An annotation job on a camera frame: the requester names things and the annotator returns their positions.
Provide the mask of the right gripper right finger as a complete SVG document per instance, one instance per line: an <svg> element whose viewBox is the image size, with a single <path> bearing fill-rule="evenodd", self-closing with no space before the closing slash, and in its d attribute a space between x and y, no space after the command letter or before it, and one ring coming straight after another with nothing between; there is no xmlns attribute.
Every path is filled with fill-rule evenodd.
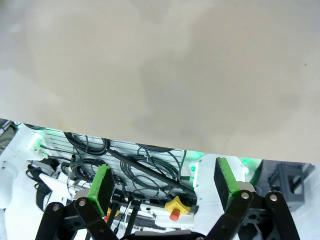
<svg viewBox="0 0 320 240"><path fill-rule="evenodd" d="M215 162L214 183L224 213L207 234L209 240L298 240L296 225L279 191L264 197L240 189L226 158Z"/></svg>

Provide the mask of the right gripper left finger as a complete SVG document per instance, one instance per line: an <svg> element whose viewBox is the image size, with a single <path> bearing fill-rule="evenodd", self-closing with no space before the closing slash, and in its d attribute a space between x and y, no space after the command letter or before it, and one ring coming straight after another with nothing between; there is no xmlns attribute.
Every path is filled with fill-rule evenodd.
<svg viewBox="0 0 320 240"><path fill-rule="evenodd" d="M85 229L94 240L116 240L116 234L104 220L114 187L111 168L107 164L100 165L85 197L66 206L60 202L47 205L35 238L73 240L79 230Z"/></svg>

